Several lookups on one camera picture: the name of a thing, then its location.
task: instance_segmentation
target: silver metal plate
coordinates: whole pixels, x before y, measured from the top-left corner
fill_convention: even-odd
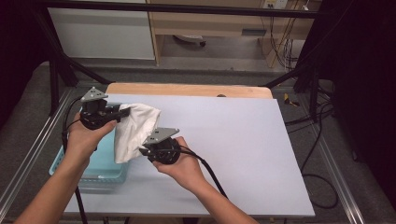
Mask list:
[[[160,143],[161,141],[165,140],[166,138],[168,138],[178,132],[179,132],[179,129],[157,128],[154,131],[152,131],[152,133],[149,137],[146,138],[143,145],[151,145],[151,144]]]
[[[81,102],[89,102],[107,98],[108,95],[102,91],[97,90],[95,87],[92,87],[85,95],[81,98]]]

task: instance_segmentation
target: white tabletop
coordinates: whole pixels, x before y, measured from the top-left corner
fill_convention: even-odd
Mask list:
[[[159,127],[179,128],[178,135],[210,164],[229,199],[249,215],[315,215],[276,100],[109,94],[108,101],[161,109]],[[114,191],[83,193],[82,200],[85,211],[97,215],[208,215],[193,194],[145,157],[130,161],[127,180]],[[78,212],[74,197],[65,212]]]

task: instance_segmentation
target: human hand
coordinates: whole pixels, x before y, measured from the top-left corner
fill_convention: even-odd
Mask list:
[[[77,113],[73,120],[79,119],[80,116],[79,113]],[[117,122],[111,120],[100,129],[90,130],[87,129],[81,121],[72,124],[69,128],[69,139],[64,161],[68,162],[70,165],[85,169],[99,141],[106,134],[110,133],[116,125]]]
[[[186,148],[183,148],[188,147],[184,138],[177,137],[175,139],[182,146],[181,149],[187,151]],[[160,173],[170,175],[181,187],[191,192],[195,192],[196,188],[207,184],[198,160],[193,156],[181,153],[177,162],[174,164],[167,165],[154,161],[153,165]]]

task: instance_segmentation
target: cloth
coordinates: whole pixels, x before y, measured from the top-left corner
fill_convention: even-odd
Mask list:
[[[114,161],[124,163],[141,155],[139,147],[151,132],[157,128],[161,110],[149,105],[120,105],[120,109],[130,107],[129,117],[122,118],[116,126],[114,139]]]

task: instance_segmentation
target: black backdrop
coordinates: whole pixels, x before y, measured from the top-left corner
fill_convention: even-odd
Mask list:
[[[48,60],[44,38],[26,4],[29,1],[0,1],[0,129],[33,71]]]
[[[396,208],[396,2],[350,3],[323,2],[322,9],[336,8],[336,16],[315,20],[301,58],[315,62],[319,78],[334,82],[335,109],[350,143]],[[319,62],[309,61],[335,24]]]

